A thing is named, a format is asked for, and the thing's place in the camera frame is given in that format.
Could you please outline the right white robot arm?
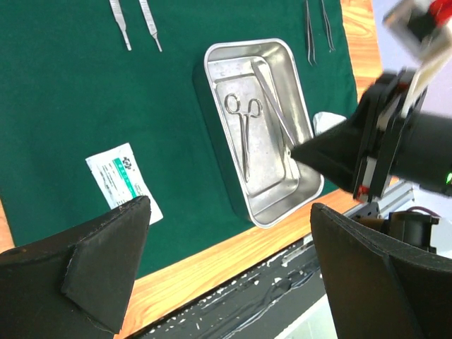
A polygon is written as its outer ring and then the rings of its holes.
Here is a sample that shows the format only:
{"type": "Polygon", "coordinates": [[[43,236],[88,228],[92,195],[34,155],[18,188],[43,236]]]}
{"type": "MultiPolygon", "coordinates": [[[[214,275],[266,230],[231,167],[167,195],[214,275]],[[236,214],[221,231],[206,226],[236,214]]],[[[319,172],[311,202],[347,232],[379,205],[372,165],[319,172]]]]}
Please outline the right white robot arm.
{"type": "Polygon", "coordinates": [[[383,72],[362,95],[354,114],[291,157],[361,202],[383,196],[392,176],[451,195],[451,120],[421,110],[426,90],[406,112],[413,71],[383,72]]]}

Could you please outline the steel forceps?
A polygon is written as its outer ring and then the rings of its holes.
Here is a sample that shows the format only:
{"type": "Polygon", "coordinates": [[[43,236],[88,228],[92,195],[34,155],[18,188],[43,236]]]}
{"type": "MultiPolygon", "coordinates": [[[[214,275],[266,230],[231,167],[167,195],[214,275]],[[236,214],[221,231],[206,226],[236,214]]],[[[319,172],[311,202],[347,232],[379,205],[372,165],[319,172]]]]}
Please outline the steel forceps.
{"type": "Polygon", "coordinates": [[[242,143],[242,167],[245,182],[250,179],[250,147],[249,147],[249,127],[251,118],[259,118],[263,115],[263,104],[257,98],[248,101],[246,111],[242,111],[242,104],[236,93],[229,93],[225,96],[224,106],[228,114],[238,115],[241,129],[242,143]]]}

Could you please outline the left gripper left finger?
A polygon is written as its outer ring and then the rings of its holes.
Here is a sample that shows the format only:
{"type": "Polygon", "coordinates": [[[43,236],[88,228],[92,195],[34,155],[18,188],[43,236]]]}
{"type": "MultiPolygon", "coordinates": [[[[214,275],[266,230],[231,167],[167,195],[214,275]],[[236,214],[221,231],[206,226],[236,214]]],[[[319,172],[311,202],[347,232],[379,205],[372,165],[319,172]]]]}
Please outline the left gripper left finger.
{"type": "Polygon", "coordinates": [[[123,326],[150,227],[139,196],[1,254],[2,338],[113,338],[123,326]]]}

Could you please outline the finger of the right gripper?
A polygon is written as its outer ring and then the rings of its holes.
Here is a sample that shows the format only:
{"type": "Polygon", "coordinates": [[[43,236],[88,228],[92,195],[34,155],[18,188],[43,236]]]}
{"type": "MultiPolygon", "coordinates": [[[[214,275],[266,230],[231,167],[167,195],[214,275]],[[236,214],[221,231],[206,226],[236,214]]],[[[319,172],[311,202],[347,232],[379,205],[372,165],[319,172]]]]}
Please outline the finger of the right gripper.
{"type": "Polygon", "coordinates": [[[363,95],[350,117],[324,133],[296,145],[291,158],[318,173],[337,187],[352,193],[364,126],[371,102],[363,95]]]}

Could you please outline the steel instrument tray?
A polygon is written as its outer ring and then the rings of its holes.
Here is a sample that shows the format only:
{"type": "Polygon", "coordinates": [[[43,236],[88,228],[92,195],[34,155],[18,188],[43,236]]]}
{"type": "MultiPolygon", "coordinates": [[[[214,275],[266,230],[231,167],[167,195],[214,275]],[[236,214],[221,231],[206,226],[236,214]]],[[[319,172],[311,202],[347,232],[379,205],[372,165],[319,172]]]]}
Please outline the steel instrument tray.
{"type": "Polygon", "coordinates": [[[324,179],[291,158],[292,148],[277,115],[251,67],[254,62],[267,80],[287,120],[295,145],[313,137],[311,122],[289,46],[277,38],[211,45],[194,72],[198,101],[204,114],[222,179],[238,216],[269,228],[312,201],[324,179]],[[245,182],[239,116],[228,114],[224,99],[236,93],[247,110],[259,99],[263,115],[250,119],[250,179],[245,182]]]}

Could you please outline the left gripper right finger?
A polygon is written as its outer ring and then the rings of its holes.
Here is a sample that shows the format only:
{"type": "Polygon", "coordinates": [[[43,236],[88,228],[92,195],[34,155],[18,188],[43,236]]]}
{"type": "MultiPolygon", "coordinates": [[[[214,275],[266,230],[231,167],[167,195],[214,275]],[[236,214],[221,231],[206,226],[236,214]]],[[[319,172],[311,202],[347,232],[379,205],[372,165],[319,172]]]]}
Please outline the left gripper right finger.
{"type": "Polygon", "coordinates": [[[316,203],[310,221],[339,338],[451,337],[451,260],[430,243],[437,217],[353,220],[316,203]]]}

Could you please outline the white cotton balls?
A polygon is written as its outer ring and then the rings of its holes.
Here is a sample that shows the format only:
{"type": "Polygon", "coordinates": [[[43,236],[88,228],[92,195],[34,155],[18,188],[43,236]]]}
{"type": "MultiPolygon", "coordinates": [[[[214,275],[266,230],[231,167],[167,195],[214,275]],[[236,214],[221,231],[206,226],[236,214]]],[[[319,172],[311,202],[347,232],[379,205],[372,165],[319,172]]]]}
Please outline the white cotton balls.
{"type": "Polygon", "coordinates": [[[318,112],[314,115],[313,126],[314,134],[318,136],[325,131],[332,129],[334,126],[339,125],[347,118],[343,115],[332,112],[318,112]]]}

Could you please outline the steel scalpel handle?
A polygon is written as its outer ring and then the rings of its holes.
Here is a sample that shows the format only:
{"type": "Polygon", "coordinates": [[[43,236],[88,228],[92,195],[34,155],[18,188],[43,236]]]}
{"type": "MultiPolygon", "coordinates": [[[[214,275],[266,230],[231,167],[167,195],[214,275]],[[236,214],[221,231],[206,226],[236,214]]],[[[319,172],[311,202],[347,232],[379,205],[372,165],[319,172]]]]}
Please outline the steel scalpel handle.
{"type": "Polygon", "coordinates": [[[142,14],[143,14],[145,23],[148,27],[149,33],[153,37],[159,52],[162,53],[162,47],[161,47],[159,39],[158,39],[157,27],[156,27],[152,12],[150,10],[148,1],[147,0],[139,0],[138,2],[141,6],[142,14]]]}
{"type": "Polygon", "coordinates": [[[119,30],[124,38],[124,42],[126,45],[126,48],[128,51],[131,51],[131,44],[128,38],[128,35],[126,33],[126,22],[124,19],[124,14],[121,9],[120,1],[119,0],[109,0],[109,5],[111,7],[114,19],[119,27],[119,30]]]}

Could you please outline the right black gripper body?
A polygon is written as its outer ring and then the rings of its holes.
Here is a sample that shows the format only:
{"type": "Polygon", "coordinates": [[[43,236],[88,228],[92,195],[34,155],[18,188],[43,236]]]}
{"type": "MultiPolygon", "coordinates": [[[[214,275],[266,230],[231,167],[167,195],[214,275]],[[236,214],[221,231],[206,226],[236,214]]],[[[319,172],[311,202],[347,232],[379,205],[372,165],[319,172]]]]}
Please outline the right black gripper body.
{"type": "Polygon", "coordinates": [[[354,174],[353,198],[371,202],[381,198],[391,180],[406,116],[403,105],[414,83],[415,71],[384,72],[364,92],[356,110],[364,129],[354,174]]]}

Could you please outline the green white packet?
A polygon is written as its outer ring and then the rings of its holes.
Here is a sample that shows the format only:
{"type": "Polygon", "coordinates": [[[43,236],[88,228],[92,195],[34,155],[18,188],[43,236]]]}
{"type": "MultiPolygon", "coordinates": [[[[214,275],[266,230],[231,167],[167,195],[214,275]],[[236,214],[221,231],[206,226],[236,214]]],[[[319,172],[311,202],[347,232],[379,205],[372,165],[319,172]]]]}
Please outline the green white packet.
{"type": "Polygon", "coordinates": [[[146,185],[129,143],[85,159],[111,209],[136,198],[150,199],[149,225],[163,219],[162,211],[146,185]]]}

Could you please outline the steel tweezers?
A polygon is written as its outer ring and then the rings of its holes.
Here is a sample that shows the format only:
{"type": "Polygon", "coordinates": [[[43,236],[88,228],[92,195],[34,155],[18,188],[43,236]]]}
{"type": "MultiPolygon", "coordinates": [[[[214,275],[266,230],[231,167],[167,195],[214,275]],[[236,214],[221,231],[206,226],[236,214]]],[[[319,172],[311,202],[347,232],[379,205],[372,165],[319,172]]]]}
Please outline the steel tweezers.
{"type": "Polygon", "coordinates": [[[287,120],[285,119],[285,115],[283,114],[283,111],[281,110],[276,97],[273,95],[267,80],[265,79],[264,75],[262,74],[262,72],[260,71],[260,69],[256,63],[252,62],[251,67],[256,75],[256,78],[257,78],[266,98],[270,102],[271,107],[273,108],[274,112],[277,115],[280,126],[281,126],[282,130],[285,132],[285,135],[287,136],[290,147],[294,148],[294,146],[295,146],[294,137],[293,137],[290,129],[288,128],[287,120]]]}
{"type": "Polygon", "coordinates": [[[332,31],[331,31],[331,24],[328,18],[328,14],[326,11],[326,7],[325,7],[325,3],[324,0],[321,0],[321,10],[322,10],[322,15],[323,15],[323,22],[324,22],[324,26],[325,26],[325,31],[326,31],[326,38],[327,38],[327,42],[328,42],[328,48],[330,52],[334,52],[335,51],[335,46],[333,43],[333,35],[332,35],[332,31]]]}
{"type": "Polygon", "coordinates": [[[308,0],[305,1],[305,11],[306,11],[306,29],[307,29],[307,59],[309,64],[313,66],[316,63],[316,51],[308,0]]]}

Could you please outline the dark green surgical cloth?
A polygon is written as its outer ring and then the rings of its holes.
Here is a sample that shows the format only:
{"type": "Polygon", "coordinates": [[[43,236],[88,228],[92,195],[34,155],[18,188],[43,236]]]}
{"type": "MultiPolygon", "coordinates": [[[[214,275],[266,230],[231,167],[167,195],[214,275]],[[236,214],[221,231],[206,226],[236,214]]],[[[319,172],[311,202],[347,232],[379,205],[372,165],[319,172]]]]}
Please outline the dark green surgical cloth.
{"type": "Polygon", "coordinates": [[[250,228],[232,209],[192,81],[218,42],[277,37],[291,48],[310,114],[350,116],[356,82],[341,5],[310,1],[151,1],[159,52],[140,4],[1,2],[1,202],[16,246],[106,213],[85,159],[129,143],[163,219],[149,231],[140,276],[250,228]]]}

